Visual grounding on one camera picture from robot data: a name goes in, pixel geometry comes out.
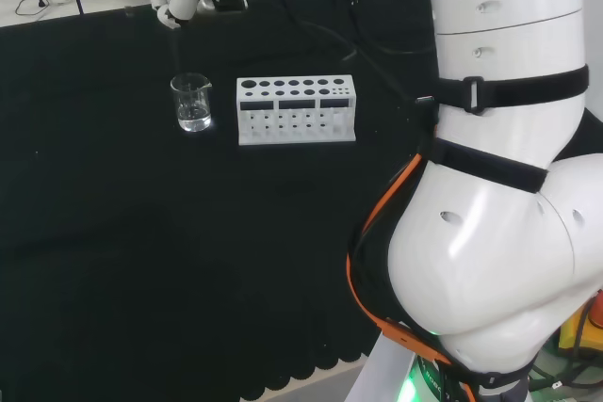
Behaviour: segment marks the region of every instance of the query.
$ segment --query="yellow object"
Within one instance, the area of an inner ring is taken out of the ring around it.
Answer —
[[[578,333],[578,325],[580,316],[584,307],[577,310],[563,325],[562,332],[559,338],[559,349],[571,350],[576,342],[576,334]],[[603,329],[595,327],[586,317],[584,322],[584,331],[580,339],[581,349],[591,349],[603,352]]]

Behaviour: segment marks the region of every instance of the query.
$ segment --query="orange cable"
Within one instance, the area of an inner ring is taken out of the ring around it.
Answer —
[[[422,157],[420,154],[415,154],[415,157],[413,157],[413,160],[411,160],[410,163],[406,166],[406,168],[401,173],[401,175],[398,177],[398,179],[387,189],[385,194],[382,196],[382,198],[379,200],[379,202],[377,202],[377,204],[373,208],[372,212],[370,213],[370,216],[368,216],[368,220],[365,223],[365,226],[362,230],[363,232],[367,230],[368,225],[370,225],[370,222],[375,219],[377,214],[379,214],[379,212],[387,204],[389,199],[392,198],[394,193],[396,193],[398,191],[398,189],[402,185],[402,183],[404,183],[404,181],[406,181],[406,179],[408,179],[408,177],[411,175],[411,173],[416,169],[418,164],[421,162],[421,159],[422,159]]]
[[[363,233],[367,230],[370,223],[381,212],[383,207],[389,202],[389,200],[398,191],[398,189],[402,186],[402,184],[408,179],[408,177],[413,173],[413,171],[415,171],[416,167],[420,164],[421,159],[422,159],[421,155],[416,154],[415,157],[413,157],[413,160],[410,161],[410,163],[406,166],[404,171],[400,174],[398,179],[396,179],[396,181],[394,181],[394,183],[387,189],[385,194],[377,202],[377,204],[371,211],[370,215],[368,216],[365,226],[362,229]],[[380,319],[379,317],[372,314],[367,308],[365,308],[365,306],[360,301],[360,298],[356,294],[356,291],[354,291],[353,285],[351,284],[350,256],[348,256],[348,259],[346,262],[346,270],[348,273],[348,283],[350,285],[351,293],[353,294],[354,299],[356,300],[356,303],[358,304],[358,306],[360,306],[362,311],[370,318],[370,320],[372,320],[382,330],[383,334],[386,337],[392,339],[395,342],[398,342],[401,346],[409,348],[410,350],[414,351],[417,355],[420,355],[421,357],[425,358],[426,360],[429,360],[431,362],[434,360],[439,360],[446,364],[451,364],[450,360],[446,356],[442,355],[437,350],[432,349],[431,347],[423,344],[412,333],[410,333],[408,331],[404,331],[401,326],[393,325],[390,322]],[[464,387],[465,392],[467,393],[469,402],[476,402],[476,397],[473,394],[473,390],[471,389],[471,387],[469,385],[467,385],[466,383],[463,383],[463,387]]]

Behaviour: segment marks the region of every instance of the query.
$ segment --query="hole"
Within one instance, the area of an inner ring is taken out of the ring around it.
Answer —
[[[440,217],[446,222],[452,225],[460,225],[463,223],[463,219],[458,214],[453,212],[440,212]]]
[[[341,107],[349,107],[350,100],[348,99],[321,99],[320,107],[321,108],[341,108]]]
[[[584,225],[584,217],[582,216],[582,213],[580,211],[577,211],[576,209],[574,209],[572,211],[572,217],[574,218],[574,220],[576,221],[576,223],[580,226]]]
[[[241,110],[272,110],[274,108],[273,101],[241,101]]]
[[[316,102],[314,99],[308,100],[282,100],[279,101],[279,108],[281,110],[288,108],[314,108]]]

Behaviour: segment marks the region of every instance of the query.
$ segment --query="black strap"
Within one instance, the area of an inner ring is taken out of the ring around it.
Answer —
[[[463,367],[459,366],[458,364],[446,364],[444,362],[436,363],[437,367],[442,369],[448,378],[453,378],[456,381],[466,383],[472,388],[482,386],[486,389],[495,389],[527,377],[532,366],[536,362],[537,357],[538,355],[534,356],[531,362],[526,364],[524,367],[508,374],[500,374],[498,372],[488,372],[486,374],[482,374],[463,369]]]
[[[538,193],[547,175],[545,169],[467,148],[441,138],[434,141],[430,160],[434,164],[529,193]]]
[[[589,85],[588,66],[561,74],[527,79],[483,80],[467,77],[465,80],[440,79],[433,98],[439,104],[463,108],[468,113],[481,113],[490,107],[518,107],[552,103],[573,98],[586,91]],[[473,88],[477,90],[474,100]]]

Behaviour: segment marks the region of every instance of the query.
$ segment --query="green light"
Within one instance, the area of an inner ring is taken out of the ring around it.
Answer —
[[[402,389],[399,391],[398,402],[413,402],[416,396],[416,388],[411,378],[407,378]]]

